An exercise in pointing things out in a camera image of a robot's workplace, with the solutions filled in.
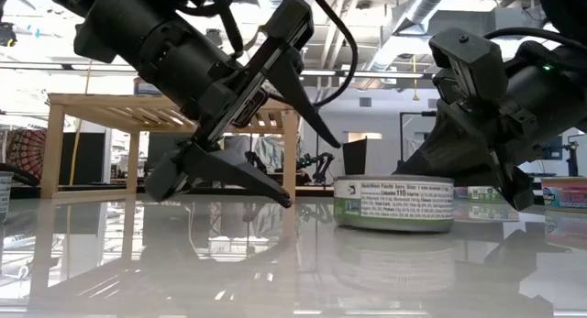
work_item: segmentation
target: wooden shelf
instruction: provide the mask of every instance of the wooden shelf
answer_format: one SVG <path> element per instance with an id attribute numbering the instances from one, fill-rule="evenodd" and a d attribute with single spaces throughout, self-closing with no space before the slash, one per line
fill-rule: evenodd
<path id="1" fill-rule="evenodd" d="M 65 115 L 118 129 L 130 134 L 128 153 L 127 194 L 137 191 L 138 141 L 140 131 L 193 133 L 197 124 L 183 116 L 179 107 L 163 95 L 147 94 L 78 94 L 50 93 L 50 115 L 45 144 L 45 159 L 41 180 L 42 198 L 64 198 L 78 196 L 69 192 L 58 192 L 61 164 L 61 143 Z M 297 145 L 298 115 L 290 105 L 270 100 L 253 116 L 249 126 L 228 128 L 229 133 L 280 134 L 284 135 L 285 153 L 284 188 L 295 200 L 295 161 Z M 108 191 L 94 191 L 105 195 Z"/>

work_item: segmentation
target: box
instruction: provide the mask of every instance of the box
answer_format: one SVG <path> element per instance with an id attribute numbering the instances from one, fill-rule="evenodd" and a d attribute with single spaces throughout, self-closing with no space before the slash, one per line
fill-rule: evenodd
<path id="1" fill-rule="evenodd" d="M 587 209 L 587 178 L 542 179 L 542 195 L 547 208 Z"/>
<path id="2" fill-rule="evenodd" d="M 587 248 L 587 214 L 547 210 L 544 233 L 551 245 Z"/>

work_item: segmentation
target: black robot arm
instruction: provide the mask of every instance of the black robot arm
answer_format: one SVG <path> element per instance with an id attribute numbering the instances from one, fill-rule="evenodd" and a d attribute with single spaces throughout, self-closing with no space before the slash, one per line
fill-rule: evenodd
<path id="1" fill-rule="evenodd" d="M 451 29 L 430 40 L 442 68 L 434 79 L 441 98 L 437 122 L 396 173 L 450 177 L 457 186 L 497 186 L 515 209 L 533 204 L 531 181 L 517 166 L 537 159 L 541 144 L 587 122 L 584 18 L 570 16 L 577 11 L 570 5 L 577 1 L 541 1 L 553 25 L 565 28 L 561 34 L 508 28 L 480 38 Z M 550 51 L 528 41 L 512 60 L 502 62 L 499 46 L 490 39 L 503 35 L 537 36 L 562 45 Z"/>
<path id="2" fill-rule="evenodd" d="M 261 89 L 266 80 L 283 95 L 280 101 L 290 104 L 326 142 L 340 147 L 299 80 L 304 67 L 300 50 L 314 33 L 311 8 L 304 0 L 282 1 L 262 27 L 266 39 L 247 65 L 237 62 L 243 44 L 228 8 L 234 0 L 211 0 L 212 4 L 206 4 L 208 0 L 53 1 L 85 18 L 76 27 L 73 47 L 77 54 L 101 62 L 111 62 L 119 55 L 197 122 L 189 140 L 169 152 L 145 181 L 153 199 L 164 200 L 186 183 L 206 180 L 239 185 L 283 206 L 291 205 L 289 194 L 275 181 L 237 152 L 221 150 L 216 143 L 228 126 L 249 125 L 269 99 Z M 327 15 L 334 15 L 324 0 L 316 1 Z M 234 53 L 227 55 L 177 10 L 192 16 L 219 15 Z M 357 47 L 336 15 L 333 21 L 353 52 L 349 79 L 337 90 L 340 94 L 356 69 Z"/>

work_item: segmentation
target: canned food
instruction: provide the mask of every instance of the canned food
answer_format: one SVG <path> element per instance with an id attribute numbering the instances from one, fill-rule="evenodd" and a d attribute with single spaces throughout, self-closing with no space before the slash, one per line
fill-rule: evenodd
<path id="1" fill-rule="evenodd" d="M 409 175 L 335 179 L 335 221 L 361 228 L 448 232 L 453 180 Z"/>
<path id="2" fill-rule="evenodd" d="M 476 203 L 505 203 L 505 199 L 493 186 L 470 186 L 469 201 Z"/>

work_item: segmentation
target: table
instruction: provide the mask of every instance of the table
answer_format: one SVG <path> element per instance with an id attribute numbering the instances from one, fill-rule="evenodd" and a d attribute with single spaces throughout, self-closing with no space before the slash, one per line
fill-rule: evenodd
<path id="1" fill-rule="evenodd" d="M 163 95 L 112 95 L 51 93 L 50 112 L 41 179 L 41 198 L 60 199 L 89 195 L 121 195 L 137 192 L 138 143 L 141 131 L 193 133 L 197 124 L 183 116 L 179 107 Z M 123 190 L 61 192 L 59 174 L 65 115 L 130 134 L 127 187 Z M 295 201 L 295 162 L 298 114 L 287 104 L 270 100 L 249 126 L 226 131 L 239 134 L 280 134 L 285 142 L 283 188 Z"/>

